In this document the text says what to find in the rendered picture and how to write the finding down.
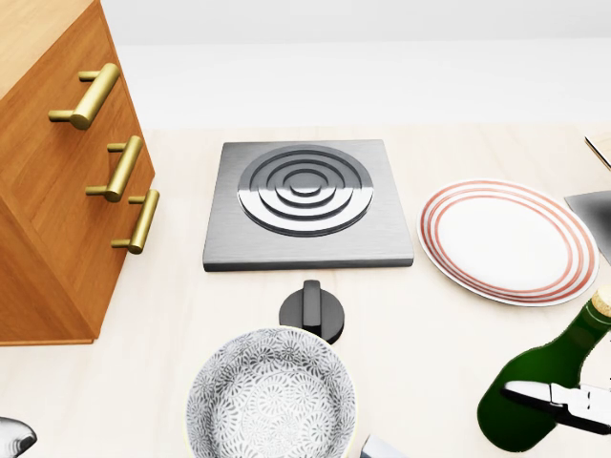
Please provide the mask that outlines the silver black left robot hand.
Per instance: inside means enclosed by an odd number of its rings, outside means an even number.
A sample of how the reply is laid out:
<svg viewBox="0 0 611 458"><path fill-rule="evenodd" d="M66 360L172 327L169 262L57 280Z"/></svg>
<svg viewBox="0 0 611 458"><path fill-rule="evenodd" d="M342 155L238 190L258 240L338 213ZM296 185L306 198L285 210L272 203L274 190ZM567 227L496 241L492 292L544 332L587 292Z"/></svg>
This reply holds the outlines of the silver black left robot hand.
<svg viewBox="0 0 611 458"><path fill-rule="evenodd" d="M29 425L0 416L0 458L18 458L36 442L37 435Z"/></svg>

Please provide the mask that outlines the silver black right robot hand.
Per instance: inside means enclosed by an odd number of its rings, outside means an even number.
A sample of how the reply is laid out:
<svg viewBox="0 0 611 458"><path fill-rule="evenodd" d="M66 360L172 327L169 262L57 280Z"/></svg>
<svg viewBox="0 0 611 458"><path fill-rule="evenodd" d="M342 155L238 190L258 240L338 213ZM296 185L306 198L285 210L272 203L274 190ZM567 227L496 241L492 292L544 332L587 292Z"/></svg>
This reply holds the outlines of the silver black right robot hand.
<svg viewBox="0 0 611 458"><path fill-rule="evenodd" d="M533 381L507 382L500 392L521 405L549 413L561 425L599 435L611 434L611 390L590 385L574 388Z"/></svg>

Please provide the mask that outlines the green wine bottle with cork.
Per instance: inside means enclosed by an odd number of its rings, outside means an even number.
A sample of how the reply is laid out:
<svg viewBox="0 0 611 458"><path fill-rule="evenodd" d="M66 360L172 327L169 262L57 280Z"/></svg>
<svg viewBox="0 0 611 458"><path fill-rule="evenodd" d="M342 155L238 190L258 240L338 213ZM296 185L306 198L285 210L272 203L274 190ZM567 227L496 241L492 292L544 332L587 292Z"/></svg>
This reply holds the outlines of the green wine bottle with cork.
<svg viewBox="0 0 611 458"><path fill-rule="evenodd" d="M611 285L600 287L567 328L551 342L527 350L505 364L480 400L479 427L496 447L523 452L537 445L558 423L549 413L506 398L510 381L555 383L574 388L584 361L611 331Z"/></svg>

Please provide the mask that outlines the wooden cabinet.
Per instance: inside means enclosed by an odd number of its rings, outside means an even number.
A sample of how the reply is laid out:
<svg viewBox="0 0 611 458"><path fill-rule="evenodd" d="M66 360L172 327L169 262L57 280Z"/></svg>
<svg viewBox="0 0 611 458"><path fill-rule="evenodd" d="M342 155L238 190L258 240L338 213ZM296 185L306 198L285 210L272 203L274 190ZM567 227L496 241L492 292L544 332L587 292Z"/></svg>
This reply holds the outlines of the wooden cabinet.
<svg viewBox="0 0 611 458"><path fill-rule="evenodd" d="M93 0L0 0L0 100ZM89 344L74 290L0 180L0 345Z"/></svg>

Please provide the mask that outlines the white plate with red rings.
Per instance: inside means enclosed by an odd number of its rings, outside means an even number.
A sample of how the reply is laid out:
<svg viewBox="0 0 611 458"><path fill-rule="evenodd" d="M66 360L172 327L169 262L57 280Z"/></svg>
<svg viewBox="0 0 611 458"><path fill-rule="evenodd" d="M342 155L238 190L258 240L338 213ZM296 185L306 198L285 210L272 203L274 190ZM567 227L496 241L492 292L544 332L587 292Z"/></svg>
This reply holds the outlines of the white plate with red rings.
<svg viewBox="0 0 611 458"><path fill-rule="evenodd" d="M473 178L445 185L423 203L416 230L444 275L497 302L568 302L599 271L599 249L585 223L559 201L512 181Z"/></svg>

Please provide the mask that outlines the small wooden drawer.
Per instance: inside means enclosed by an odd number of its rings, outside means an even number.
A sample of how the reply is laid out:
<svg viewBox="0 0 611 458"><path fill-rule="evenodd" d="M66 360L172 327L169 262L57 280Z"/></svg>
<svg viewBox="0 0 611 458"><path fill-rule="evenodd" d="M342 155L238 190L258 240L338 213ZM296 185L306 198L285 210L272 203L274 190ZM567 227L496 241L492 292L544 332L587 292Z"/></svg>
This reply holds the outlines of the small wooden drawer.
<svg viewBox="0 0 611 458"><path fill-rule="evenodd" d="M75 304L92 329L92 340L99 336L129 252L126 248L113 248L111 241L131 237L141 205L129 204L128 197L145 196L155 176L143 140L121 200L110 202L103 196L87 196L87 186L109 182L120 158L120 153L109 153L106 144L96 147L94 152L95 167L72 187L67 213L56 226L61 242L57 259L62 262L62 273L74 290Z"/></svg>

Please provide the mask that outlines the flat grey metal object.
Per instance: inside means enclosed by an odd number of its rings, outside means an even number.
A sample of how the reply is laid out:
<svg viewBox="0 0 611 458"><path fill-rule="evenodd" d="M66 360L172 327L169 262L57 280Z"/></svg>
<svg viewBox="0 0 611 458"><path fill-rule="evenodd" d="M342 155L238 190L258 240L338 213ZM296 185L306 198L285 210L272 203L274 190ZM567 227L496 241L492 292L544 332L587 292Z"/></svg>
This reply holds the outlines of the flat grey metal object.
<svg viewBox="0 0 611 458"><path fill-rule="evenodd" d="M611 265L611 191L599 191L564 198L592 233L600 251Z"/></svg>

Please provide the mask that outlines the shiny silver object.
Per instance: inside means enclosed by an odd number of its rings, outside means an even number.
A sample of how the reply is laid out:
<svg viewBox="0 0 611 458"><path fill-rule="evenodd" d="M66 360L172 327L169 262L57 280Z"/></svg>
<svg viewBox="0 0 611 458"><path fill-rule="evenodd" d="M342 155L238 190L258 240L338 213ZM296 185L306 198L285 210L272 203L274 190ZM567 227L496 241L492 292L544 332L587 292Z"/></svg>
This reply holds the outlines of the shiny silver object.
<svg viewBox="0 0 611 458"><path fill-rule="evenodd" d="M370 434L360 451L360 458L408 458L378 436Z"/></svg>

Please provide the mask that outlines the pale flat board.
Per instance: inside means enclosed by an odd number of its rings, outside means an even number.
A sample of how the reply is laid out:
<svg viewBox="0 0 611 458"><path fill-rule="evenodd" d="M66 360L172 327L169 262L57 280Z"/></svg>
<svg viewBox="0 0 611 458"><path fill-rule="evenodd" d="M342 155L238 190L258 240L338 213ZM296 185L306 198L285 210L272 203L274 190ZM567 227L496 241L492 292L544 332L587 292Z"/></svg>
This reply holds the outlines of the pale flat board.
<svg viewBox="0 0 611 458"><path fill-rule="evenodd" d="M584 140L605 167L611 171L611 134L586 135Z"/></svg>

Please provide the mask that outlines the grey floral patterned bowl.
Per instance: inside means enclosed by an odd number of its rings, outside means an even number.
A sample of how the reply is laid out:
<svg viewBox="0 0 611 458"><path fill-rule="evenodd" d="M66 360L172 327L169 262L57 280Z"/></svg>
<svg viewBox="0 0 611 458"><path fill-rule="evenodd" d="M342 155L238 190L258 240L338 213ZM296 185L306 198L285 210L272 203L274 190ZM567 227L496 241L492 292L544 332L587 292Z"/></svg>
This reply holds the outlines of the grey floral patterned bowl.
<svg viewBox="0 0 611 458"><path fill-rule="evenodd" d="M346 366L327 342L288 326L225 343L185 406L192 458L348 458L356 428Z"/></svg>

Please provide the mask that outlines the medium wooden drawer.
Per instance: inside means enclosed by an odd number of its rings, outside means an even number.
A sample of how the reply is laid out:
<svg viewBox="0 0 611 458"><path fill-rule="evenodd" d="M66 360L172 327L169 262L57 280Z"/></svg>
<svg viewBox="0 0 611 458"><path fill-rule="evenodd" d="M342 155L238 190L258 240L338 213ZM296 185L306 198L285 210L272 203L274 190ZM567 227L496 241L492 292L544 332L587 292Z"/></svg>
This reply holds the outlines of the medium wooden drawer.
<svg viewBox="0 0 611 458"><path fill-rule="evenodd" d="M61 242L56 226L67 213L71 189L95 167L96 147L141 136L142 131L126 84L119 80L88 130L46 122L44 134L44 142L15 179L13 191L49 250L53 266L68 283L57 259Z"/></svg>

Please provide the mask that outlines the round black stove knob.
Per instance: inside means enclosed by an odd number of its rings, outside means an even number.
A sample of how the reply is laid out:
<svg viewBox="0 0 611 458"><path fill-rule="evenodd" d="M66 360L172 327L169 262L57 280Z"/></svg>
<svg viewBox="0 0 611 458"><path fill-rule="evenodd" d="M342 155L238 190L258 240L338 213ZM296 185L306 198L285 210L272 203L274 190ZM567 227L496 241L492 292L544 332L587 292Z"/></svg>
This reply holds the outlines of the round black stove knob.
<svg viewBox="0 0 611 458"><path fill-rule="evenodd" d="M345 325L345 311L335 296L308 280L302 289L289 295L279 311L280 325L302 328L328 344L334 344Z"/></svg>

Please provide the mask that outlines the flat grey stove plate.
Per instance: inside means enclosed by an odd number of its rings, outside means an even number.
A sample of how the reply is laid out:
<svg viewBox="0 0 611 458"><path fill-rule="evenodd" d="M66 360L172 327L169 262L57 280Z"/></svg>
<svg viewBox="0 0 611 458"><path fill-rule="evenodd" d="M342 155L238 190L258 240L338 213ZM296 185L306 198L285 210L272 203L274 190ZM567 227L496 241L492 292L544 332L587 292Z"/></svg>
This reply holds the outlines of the flat grey stove plate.
<svg viewBox="0 0 611 458"><path fill-rule="evenodd" d="M413 259L382 140L223 145L205 271L403 267Z"/></svg>

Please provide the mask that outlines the large wooden drawer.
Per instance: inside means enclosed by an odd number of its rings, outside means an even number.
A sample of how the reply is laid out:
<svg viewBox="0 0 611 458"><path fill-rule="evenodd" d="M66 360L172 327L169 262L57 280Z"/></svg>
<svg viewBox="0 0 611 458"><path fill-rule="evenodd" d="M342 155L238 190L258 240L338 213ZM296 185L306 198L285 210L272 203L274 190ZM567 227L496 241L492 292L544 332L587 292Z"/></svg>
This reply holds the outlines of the large wooden drawer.
<svg viewBox="0 0 611 458"><path fill-rule="evenodd" d="M78 73L106 63L119 61L100 2L93 0L0 100L0 180L19 201L13 183L44 142L49 111L73 110L91 85Z"/></svg>

